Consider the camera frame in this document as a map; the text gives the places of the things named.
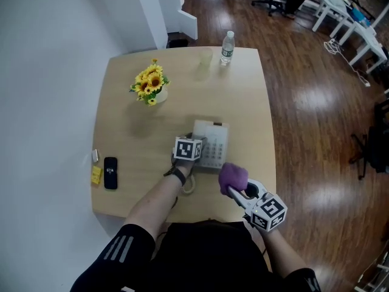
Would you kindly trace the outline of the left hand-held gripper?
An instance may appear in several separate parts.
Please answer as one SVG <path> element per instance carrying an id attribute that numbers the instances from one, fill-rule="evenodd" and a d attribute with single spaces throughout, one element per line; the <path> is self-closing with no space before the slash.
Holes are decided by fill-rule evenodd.
<path id="1" fill-rule="evenodd" d="M 173 158 L 185 161 L 197 161 L 201 157 L 203 137 L 178 136 L 175 138 Z"/>

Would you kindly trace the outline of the purple cloth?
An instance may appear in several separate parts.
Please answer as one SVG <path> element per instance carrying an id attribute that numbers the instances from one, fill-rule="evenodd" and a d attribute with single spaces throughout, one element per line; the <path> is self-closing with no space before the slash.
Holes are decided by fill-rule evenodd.
<path id="1" fill-rule="evenodd" d="M 239 192 L 246 190 L 248 179 L 249 173 L 246 169 L 229 162 L 224 163 L 218 176 L 221 194 L 232 198 L 229 187 Z"/>

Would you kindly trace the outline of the person's right forearm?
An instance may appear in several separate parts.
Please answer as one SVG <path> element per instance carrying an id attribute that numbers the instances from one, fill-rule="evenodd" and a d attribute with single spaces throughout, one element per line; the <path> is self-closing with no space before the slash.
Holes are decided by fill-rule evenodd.
<path id="1" fill-rule="evenodd" d="M 269 232 L 260 231 L 267 250 L 272 271 L 282 278 L 296 270 L 307 268 L 307 264 L 289 245 L 278 229 Z"/>

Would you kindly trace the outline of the person's left forearm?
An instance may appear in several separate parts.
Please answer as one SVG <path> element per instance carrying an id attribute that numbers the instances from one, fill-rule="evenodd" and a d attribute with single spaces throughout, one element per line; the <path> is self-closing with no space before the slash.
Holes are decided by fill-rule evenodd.
<path id="1" fill-rule="evenodd" d="M 156 240 L 182 188 L 181 179 L 188 175 L 185 168 L 178 167 L 178 171 L 179 176 L 162 177 L 130 210 L 124 225 L 139 226 Z"/>

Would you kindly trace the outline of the person's left hand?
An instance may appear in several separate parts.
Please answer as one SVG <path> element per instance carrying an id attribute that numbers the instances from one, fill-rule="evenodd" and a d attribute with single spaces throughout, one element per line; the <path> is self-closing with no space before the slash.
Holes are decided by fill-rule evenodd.
<path id="1" fill-rule="evenodd" d="M 194 161 L 187 161 L 187 160 L 177 159 L 175 166 L 187 178 L 190 175 L 191 170 L 192 170 L 194 164 L 195 164 Z"/>

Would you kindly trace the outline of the white flower pot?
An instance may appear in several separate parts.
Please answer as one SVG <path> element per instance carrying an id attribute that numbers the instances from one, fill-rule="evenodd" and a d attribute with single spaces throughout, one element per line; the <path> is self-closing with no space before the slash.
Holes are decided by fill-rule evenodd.
<path id="1" fill-rule="evenodd" d="M 155 96 L 156 104 L 166 101 L 167 97 L 168 97 L 167 86 L 163 85 L 160 87 L 159 90 L 156 91 L 156 96 Z"/>

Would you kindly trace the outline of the yellow sunflower bouquet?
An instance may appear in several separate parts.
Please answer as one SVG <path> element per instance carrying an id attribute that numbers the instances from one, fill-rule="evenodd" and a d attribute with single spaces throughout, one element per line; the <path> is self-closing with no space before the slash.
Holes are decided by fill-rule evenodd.
<path id="1" fill-rule="evenodd" d="M 156 91 L 161 86 L 170 85 L 169 78 L 164 74 L 164 68 L 158 63 L 158 59 L 152 59 L 152 63 L 141 71 L 130 85 L 129 92 L 137 94 L 137 100 L 144 102 L 148 106 L 156 104 Z"/>

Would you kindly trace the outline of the black smartphone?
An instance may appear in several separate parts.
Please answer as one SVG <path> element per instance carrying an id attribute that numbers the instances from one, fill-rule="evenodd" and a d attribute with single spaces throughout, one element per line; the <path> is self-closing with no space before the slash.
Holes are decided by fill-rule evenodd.
<path id="1" fill-rule="evenodd" d="M 117 177 L 118 161 L 115 157 L 104 158 L 104 187 L 107 190 L 116 190 L 118 187 Z"/>

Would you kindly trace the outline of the small yellow box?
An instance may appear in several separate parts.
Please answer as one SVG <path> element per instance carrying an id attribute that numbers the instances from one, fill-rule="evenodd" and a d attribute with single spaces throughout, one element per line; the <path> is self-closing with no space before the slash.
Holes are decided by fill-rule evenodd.
<path id="1" fill-rule="evenodd" d="M 97 167 L 96 165 L 92 166 L 92 173 L 91 173 L 91 184 L 94 187 L 98 187 L 100 184 L 101 176 L 102 176 L 102 169 L 100 167 Z"/>

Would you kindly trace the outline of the clear water bottle green label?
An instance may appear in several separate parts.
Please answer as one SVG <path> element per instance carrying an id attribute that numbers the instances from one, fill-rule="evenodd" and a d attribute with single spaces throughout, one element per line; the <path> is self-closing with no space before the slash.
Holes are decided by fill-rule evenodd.
<path id="1" fill-rule="evenodd" d="M 231 62 L 234 49 L 235 49 L 235 33 L 230 30 L 227 32 L 222 42 L 221 58 L 220 58 L 222 64 L 227 65 Z"/>

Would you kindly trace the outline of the black folding chair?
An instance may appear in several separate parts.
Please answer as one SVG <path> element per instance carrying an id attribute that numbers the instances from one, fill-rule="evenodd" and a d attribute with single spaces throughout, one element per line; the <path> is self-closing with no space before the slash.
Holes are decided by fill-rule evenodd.
<path id="1" fill-rule="evenodd" d="M 374 125 L 369 127 L 368 134 L 360 140 L 354 133 L 351 139 L 356 141 L 360 151 L 349 159 L 349 164 L 363 161 L 362 174 L 358 180 L 364 179 L 367 164 L 377 173 L 389 174 L 389 99 L 374 106 Z"/>

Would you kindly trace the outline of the white water dispenser cabinet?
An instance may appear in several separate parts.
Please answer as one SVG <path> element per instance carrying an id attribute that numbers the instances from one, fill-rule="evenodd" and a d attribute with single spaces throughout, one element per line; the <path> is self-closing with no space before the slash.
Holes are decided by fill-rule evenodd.
<path id="1" fill-rule="evenodd" d="M 184 33 L 193 40 L 198 39 L 197 17 L 183 11 L 185 0 L 159 0 L 167 33 Z"/>

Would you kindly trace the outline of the white metal rack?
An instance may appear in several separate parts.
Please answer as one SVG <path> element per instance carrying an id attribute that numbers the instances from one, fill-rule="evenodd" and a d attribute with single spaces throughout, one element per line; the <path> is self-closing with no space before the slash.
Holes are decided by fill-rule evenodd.
<path id="1" fill-rule="evenodd" d="M 389 251 L 377 258 L 367 271 L 371 271 L 370 275 L 360 275 L 354 292 L 389 292 Z"/>

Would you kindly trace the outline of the white table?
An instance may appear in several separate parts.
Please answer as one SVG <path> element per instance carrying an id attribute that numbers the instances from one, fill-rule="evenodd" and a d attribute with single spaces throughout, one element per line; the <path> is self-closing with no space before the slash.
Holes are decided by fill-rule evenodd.
<path id="1" fill-rule="evenodd" d="M 333 16 L 338 21 L 337 26 L 330 34 L 331 38 L 336 36 L 343 26 L 350 27 L 354 23 L 354 20 L 348 13 L 345 0 L 320 0 L 320 5 L 315 16 L 317 17 L 317 21 L 312 28 L 313 32 L 318 30 L 327 16 Z"/>
<path id="2" fill-rule="evenodd" d="M 378 66 L 385 63 L 388 60 L 388 55 L 384 52 L 382 45 L 376 39 L 375 30 L 369 26 L 365 28 L 358 22 L 354 22 L 353 25 L 346 31 L 346 33 L 339 40 L 339 45 L 342 46 L 345 41 L 354 33 L 358 33 L 364 43 L 360 50 L 357 50 L 356 56 L 348 62 L 350 66 L 353 66 L 358 60 L 360 60 L 367 52 L 372 52 L 377 56 L 378 61 L 375 62 L 371 67 L 369 67 L 366 71 L 367 74 L 370 74 L 373 70 L 375 70 Z"/>

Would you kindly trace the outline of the blue packet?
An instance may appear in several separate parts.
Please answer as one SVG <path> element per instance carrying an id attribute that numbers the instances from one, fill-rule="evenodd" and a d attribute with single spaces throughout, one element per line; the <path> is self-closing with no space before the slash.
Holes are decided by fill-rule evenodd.
<path id="1" fill-rule="evenodd" d="M 364 27 L 369 27 L 371 25 L 367 17 L 358 8 L 353 7 L 351 14 L 355 22 L 359 23 L 360 25 Z"/>

